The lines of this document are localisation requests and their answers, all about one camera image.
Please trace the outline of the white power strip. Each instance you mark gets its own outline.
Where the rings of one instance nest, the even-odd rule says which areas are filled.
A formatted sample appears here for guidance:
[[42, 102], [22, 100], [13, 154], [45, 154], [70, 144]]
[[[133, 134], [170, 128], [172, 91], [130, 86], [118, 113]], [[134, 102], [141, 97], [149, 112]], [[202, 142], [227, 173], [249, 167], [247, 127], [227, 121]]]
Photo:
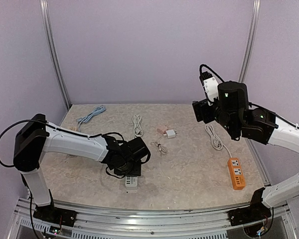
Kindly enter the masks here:
[[128, 190], [136, 190], [138, 188], [138, 176], [126, 176], [125, 187]]

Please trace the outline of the white usb charger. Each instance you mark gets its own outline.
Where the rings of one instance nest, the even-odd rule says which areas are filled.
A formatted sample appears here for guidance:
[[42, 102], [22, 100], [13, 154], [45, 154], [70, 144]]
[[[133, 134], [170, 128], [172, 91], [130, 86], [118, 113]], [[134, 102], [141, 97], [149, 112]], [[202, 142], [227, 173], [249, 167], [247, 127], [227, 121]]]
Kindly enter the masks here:
[[177, 135], [177, 132], [174, 129], [168, 129], [163, 134], [163, 136], [165, 136], [167, 139], [175, 138], [176, 135]]

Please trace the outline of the pink plug adapter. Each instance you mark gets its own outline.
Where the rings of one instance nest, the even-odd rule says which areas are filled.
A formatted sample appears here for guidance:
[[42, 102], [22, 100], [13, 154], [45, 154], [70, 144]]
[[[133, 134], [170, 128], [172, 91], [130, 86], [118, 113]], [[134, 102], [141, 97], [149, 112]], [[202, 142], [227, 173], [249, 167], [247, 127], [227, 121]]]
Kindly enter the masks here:
[[166, 131], [168, 130], [168, 127], [166, 125], [160, 125], [157, 127], [157, 132], [161, 135], [165, 134]]

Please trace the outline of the beige cube socket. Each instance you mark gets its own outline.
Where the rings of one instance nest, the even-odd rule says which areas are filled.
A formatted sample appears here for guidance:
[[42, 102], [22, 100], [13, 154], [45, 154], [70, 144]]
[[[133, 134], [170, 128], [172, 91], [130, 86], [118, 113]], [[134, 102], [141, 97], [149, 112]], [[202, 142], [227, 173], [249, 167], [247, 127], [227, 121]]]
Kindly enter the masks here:
[[75, 127], [75, 126], [71, 126], [71, 127], [69, 127], [69, 129], [72, 130], [72, 131], [76, 131], [76, 130], [77, 130], [77, 127]]

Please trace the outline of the orange power strip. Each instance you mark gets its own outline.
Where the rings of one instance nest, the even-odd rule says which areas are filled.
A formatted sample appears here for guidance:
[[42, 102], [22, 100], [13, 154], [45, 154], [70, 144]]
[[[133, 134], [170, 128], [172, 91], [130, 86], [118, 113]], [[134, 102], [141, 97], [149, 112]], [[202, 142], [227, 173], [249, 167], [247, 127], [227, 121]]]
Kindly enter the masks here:
[[246, 186], [241, 164], [238, 158], [229, 158], [227, 161], [231, 182], [234, 190], [242, 190]]

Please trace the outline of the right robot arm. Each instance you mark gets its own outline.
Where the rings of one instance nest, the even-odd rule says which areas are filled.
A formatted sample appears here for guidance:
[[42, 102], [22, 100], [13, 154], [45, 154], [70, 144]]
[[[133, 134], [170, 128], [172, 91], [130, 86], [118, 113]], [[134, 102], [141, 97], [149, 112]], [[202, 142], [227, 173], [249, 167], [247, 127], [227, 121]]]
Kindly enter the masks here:
[[[206, 99], [192, 104], [197, 121], [205, 124], [216, 121], [235, 141], [244, 137], [299, 153], [299, 126], [263, 107], [250, 109], [245, 84], [218, 83], [213, 77], [201, 83]], [[254, 195], [253, 204], [245, 209], [245, 217], [250, 221], [257, 220], [264, 213], [264, 206], [272, 208], [298, 196], [299, 173], [258, 192], [260, 195]]]

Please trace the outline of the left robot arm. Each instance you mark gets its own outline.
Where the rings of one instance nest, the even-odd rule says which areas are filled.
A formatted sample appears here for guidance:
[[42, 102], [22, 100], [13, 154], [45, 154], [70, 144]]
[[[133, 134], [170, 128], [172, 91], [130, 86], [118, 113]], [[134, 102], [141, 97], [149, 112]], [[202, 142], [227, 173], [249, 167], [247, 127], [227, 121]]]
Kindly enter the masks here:
[[14, 141], [13, 163], [22, 175], [40, 213], [53, 222], [60, 211], [53, 205], [53, 197], [40, 168], [44, 155], [56, 152], [80, 156], [107, 166], [109, 176], [122, 179], [140, 176], [142, 165], [150, 160], [151, 153], [142, 138], [126, 141], [118, 132], [86, 134], [65, 129], [48, 122], [44, 114], [21, 120], [6, 128], [0, 139], [13, 127], [24, 124]]

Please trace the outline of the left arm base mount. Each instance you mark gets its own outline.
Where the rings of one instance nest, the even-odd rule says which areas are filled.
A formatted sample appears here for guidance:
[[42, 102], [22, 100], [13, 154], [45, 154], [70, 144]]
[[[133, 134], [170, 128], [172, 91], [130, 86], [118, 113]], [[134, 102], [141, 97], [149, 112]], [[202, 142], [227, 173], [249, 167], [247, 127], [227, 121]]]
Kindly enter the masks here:
[[54, 206], [54, 201], [51, 200], [51, 203], [47, 206], [36, 206], [33, 217], [44, 222], [58, 224], [59, 226], [74, 227], [77, 212], [58, 208]]

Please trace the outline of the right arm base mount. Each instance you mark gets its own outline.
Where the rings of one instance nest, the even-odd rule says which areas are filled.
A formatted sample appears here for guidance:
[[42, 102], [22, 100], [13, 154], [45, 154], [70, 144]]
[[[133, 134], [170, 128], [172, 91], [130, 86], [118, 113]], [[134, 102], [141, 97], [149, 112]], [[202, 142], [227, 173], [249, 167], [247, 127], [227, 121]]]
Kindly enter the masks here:
[[231, 226], [248, 224], [271, 216], [271, 209], [262, 203], [262, 199], [252, 199], [249, 206], [228, 212]]

